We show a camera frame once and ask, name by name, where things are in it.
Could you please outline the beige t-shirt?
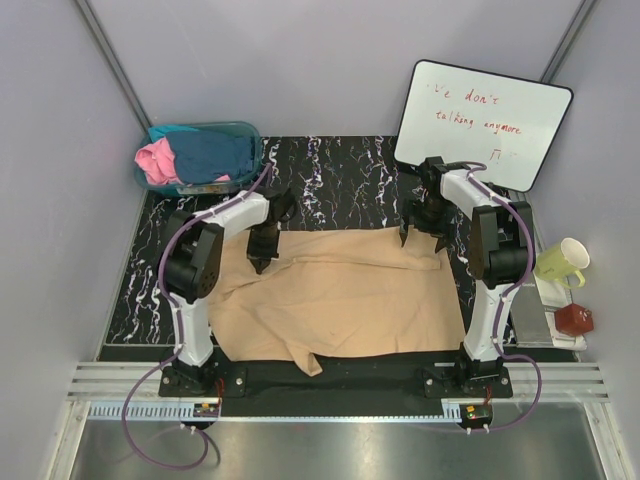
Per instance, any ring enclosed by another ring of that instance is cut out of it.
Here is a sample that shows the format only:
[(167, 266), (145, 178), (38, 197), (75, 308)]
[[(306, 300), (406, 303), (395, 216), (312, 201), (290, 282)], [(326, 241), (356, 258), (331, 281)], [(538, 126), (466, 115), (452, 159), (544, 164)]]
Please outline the beige t-shirt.
[(320, 357), (455, 350), (465, 336), (448, 255), (426, 233), (284, 231), (261, 274), (248, 240), (224, 244), (208, 297), (209, 325), (232, 361), (291, 361), (316, 376)]

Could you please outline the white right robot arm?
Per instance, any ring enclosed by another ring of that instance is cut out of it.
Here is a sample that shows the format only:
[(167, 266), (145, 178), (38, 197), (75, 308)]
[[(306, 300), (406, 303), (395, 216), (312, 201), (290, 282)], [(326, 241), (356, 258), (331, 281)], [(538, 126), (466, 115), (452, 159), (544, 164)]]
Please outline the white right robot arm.
[(481, 182), (477, 174), (485, 169), (479, 162), (426, 158), (418, 167), (426, 196), (403, 202), (399, 226), (402, 244), (415, 229), (434, 237), (435, 250), (440, 251), (451, 243), (450, 210), (459, 210), (471, 221), (467, 261), (475, 299), (453, 367), (455, 387), (470, 397), (500, 377), (511, 304), (535, 263), (531, 206), (510, 201)]

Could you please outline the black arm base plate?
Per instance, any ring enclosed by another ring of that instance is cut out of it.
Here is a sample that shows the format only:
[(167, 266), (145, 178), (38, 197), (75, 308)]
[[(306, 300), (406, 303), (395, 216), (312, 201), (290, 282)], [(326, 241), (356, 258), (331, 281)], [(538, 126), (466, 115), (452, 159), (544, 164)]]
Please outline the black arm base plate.
[(320, 357), (321, 373), (309, 376), (290, 361), (232, 361), (214, 351), (198, 373), (169, 365), (161, 374), (162, 397), (247, 398), (269, 389), (337, 393), (386, 391), (428, 398), (509, 399), (513, 387), (509, 372), (465, 380), (457, 370), (456, 351), (390, 354), (376, 357)]

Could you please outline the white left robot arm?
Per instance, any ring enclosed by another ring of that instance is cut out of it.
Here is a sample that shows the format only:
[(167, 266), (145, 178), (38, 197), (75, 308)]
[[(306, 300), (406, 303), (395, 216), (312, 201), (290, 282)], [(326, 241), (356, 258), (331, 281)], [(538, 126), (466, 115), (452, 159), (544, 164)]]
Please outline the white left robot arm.
[(193, 395), (208, 394), (216, 382), (216, 372), (205, 365), (214, 350), (206, 297), (219, 280), (224, 245), (246, 233), (247, 259), (261, 274), (279, 257), (280, 225), (297, 211), (291, 190), (260, 187), (207, 210), (171, 215), (157, 278), (171, 309), (176, 343), (171, 361), (184, 368), (180, 381)]

